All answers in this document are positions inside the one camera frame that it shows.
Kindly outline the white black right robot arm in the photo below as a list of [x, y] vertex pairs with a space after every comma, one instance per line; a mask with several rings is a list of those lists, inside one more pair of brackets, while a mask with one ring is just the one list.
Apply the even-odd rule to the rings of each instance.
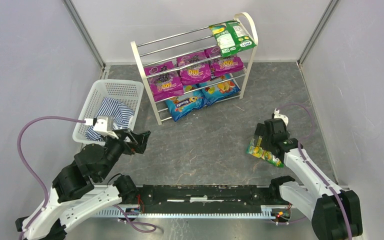
[[353, 190], [344, 190], [312, 161], [302, 144], [291, 138], [284, 120], [256, 125], [256, 146], [280, 160], [301, 181], [281, 176], [271, 180], [277, 199], [295, 206], [311, 222], [319, 240], [350, 240], [363, 234], [361, 204]]

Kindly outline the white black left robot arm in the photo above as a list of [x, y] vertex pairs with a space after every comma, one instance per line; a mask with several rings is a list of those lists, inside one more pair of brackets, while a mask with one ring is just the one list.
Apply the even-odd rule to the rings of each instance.
[[15, 221], [21, 240], [63, 240], [67, 233], [107, 207], [135, 200], [139, 190], [132, 178], [121, 174], [113, 184], [93, 197], [78, 203], [110, 173], [121, 155], [143, 154], [150, 131], [130, 129], [106, 136], [105, 144], [88, 144], [62, 168], [42, 204], [30, 215]]

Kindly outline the green yellow Fox's candy bag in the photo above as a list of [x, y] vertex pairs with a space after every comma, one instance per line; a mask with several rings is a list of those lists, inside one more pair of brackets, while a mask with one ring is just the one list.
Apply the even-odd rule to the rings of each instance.
[[258, 159], [262, 159], [275, 167], [283, 168], [284, 164], [280, 161], [280, 159], [275, 157], [270, 151], [262, 148], [261, 147], [262, 143], [263, 143], [262, 136], [254, 135], [250, 140], [246, 153]]

